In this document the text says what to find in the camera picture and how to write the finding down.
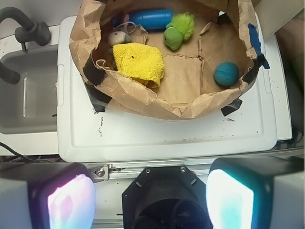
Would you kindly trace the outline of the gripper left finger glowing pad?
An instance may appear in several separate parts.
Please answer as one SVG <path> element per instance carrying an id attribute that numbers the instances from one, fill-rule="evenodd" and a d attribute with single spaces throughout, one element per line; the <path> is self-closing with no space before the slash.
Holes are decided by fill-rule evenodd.
<path id="1" fill-rule="evenodd" d="M 2 229 L 89 229 L 96 190 L 80 163 L 3 163 Z"/>

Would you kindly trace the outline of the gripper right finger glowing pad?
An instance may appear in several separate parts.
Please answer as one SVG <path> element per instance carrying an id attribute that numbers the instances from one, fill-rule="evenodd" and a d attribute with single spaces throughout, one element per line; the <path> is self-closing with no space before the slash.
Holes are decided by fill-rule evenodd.
<path id="1" fill-rule="evenodd" d="M 303 229 L 305 160 L 220 157 L 210 167 L 206 202 L 216 229 Z"/>

